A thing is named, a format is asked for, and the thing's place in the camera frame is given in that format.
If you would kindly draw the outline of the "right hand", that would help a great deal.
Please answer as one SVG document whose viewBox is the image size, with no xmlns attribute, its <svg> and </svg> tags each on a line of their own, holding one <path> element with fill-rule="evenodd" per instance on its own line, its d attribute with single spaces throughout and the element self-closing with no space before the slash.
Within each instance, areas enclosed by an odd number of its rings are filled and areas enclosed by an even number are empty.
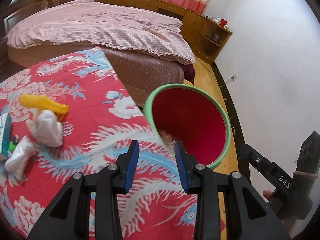
<svg viewBox="0 0 320 240">
<path fill-rule="evenodd" d="M 290 230 L 296 221 L 293 215 L 285 209 L 285 206 L 280 199 L 273 196 L 272 191 L 264 190 L 263 196 L 267 199 L 269 206 L 281 220 L 285 228 Z"/>
</svg>

